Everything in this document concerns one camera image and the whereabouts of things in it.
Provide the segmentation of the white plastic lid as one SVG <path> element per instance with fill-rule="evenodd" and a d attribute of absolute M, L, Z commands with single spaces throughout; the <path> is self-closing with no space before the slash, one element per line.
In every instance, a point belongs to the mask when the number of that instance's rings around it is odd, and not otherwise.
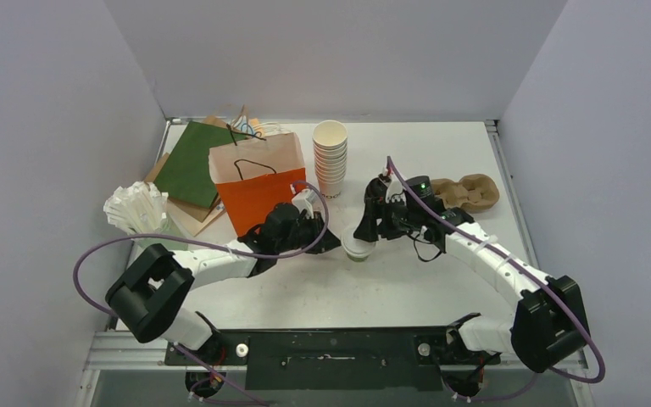
<path fill-rule="evenodd" d="M 347 226 L 341 235 L 341 245 L 343 250 L 347 254 L 362 254 L 362 255 L 372 255 L 375 251 L 376 243 L 366 242 L 364 240 L 358 239 L 354 236 L 356 226 L 351 225 Z"/>

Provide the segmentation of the orange paper bag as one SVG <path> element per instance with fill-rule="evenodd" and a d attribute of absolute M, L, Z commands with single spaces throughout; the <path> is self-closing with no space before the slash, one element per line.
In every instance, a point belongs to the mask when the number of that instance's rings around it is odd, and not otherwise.
<path fill-rule="evenodd" d="M 239 237 L 289 202 L 295 181 L 307 180 L 301 143 L 292 132 L 211 148 L 209 174 Z"/>

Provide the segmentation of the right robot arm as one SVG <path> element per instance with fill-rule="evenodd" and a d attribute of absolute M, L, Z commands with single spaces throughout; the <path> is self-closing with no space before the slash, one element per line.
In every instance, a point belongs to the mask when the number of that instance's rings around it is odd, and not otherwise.
<path fill-rule="evenodd" d="M 428 176 L 401 184 L 379 175 L 364 192 L 360 222 L 347 227 L 342 245 L 352 260 L 367 259 L 381 239 L 408 237 L 434 246 L 487 282 L 513 309 L 498 320 L 468 315 L 449 327 L 448 356 L 465 363 L 478 353 L 514 354 L 542 373 L 587 345 L 587 317 L 577 283 L 554 278 L 514 256 L 457 207 L 447 207 Z"/>

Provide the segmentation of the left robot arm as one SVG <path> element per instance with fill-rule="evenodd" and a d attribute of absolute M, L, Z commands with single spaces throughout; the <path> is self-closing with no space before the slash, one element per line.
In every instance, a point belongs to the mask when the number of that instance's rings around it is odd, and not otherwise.
<path fill-rule="evenodd" d="M 225 250 L 148 246 L 105 300 L 139 343 L 163 338 L 186 347 L 191 358 L 207 365 L 219 355 L 219 332 L 201 312 L 186 307 L 190 292 L 227 279 L 258 276 L 287 252 L 323 254 L 340 245 L 320 212 L 279 203 L 263 223 L 226 244 Z"/>

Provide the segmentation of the stack of paper cups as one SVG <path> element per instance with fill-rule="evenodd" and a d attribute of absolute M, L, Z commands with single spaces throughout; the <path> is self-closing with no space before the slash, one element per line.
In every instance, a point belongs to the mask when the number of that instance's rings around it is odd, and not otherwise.
<path fill-rule="evenodd" d="M 348 130 L 336 120 L 324 120 L 313 129 L 314 169 L 320 192 L 337 198 L 343 189 L 348 161 Z"/>

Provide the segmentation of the stack of pulp cup carriers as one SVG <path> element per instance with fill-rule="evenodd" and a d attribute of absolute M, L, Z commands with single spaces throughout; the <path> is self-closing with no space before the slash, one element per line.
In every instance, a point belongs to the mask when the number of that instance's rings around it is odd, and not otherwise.
<path fill-rule="evenodd" d="M 494 180 L 485 174 L 463 176 L 458 181 L 434 179 L 431 185 L 446 208 L 460 208 L 468 213 L 487 211 L 500 199 Z"/>

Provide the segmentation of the green paper bag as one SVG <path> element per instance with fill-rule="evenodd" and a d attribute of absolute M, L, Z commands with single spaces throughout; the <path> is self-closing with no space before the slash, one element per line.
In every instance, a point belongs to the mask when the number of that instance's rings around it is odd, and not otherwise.
<path fill-rule="evenodd" d="M 224 145 L 234 146 L 234 141 L 246 139 L 243 133 L 191 122 L 153 183 L 159 191 L 167 192 L 170 198 L 209 207 L 217 195 L 209 171 L 209 150 Z"/>

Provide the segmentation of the green cup holder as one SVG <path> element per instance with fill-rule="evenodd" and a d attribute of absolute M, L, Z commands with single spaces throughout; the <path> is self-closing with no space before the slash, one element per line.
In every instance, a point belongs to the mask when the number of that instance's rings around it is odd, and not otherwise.
<path fill-rule="evenodd" d="M 162 229 L 159 229 L 158 231 L 154 231 L 154 233 L 170 236 L 170 237 L 180 237 L 180 238 L 185 237 L 181 232 L 181 229 L 178 227 L 178 225 L 172 220 L 169 221 L 167 226 L 164 226 Z M 163 238 L 152 238 L 152 237 L 138 238 L 135 240 L 135 244 L 138 245 L 140 248 L 147 248 L 148 246 L 151 246 L 153 244 L 161 244 L 170 251 L 188 250 L 187 243 L 180 242 L 180 241 L 173 241 L 169 239 L 163 239 Z"/>

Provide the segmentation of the white wrapped straws bundle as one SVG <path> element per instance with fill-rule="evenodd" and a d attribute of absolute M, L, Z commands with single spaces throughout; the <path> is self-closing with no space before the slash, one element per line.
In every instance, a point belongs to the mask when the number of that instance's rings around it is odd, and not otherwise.
<path fill-rule="evenodd" d="M 161 233 L 170 224 L 167 214 L 169 194 L 153 182 L 137 181 L 118 187 L 106 199 L 103 212 L 107 222 L 127 235 Z"/>

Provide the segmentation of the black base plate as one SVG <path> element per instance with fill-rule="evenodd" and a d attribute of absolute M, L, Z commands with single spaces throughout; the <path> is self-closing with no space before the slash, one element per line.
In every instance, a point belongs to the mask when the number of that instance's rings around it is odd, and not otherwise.
<path fill-rule="evenodd" d="M 439 391 L 444 380 L 473 387 L 486 367 L 502 362 L 494 351 L 466 349 L 451 326 L 221 329 L 194 355 L 242 370 L 250 391 Z"/>

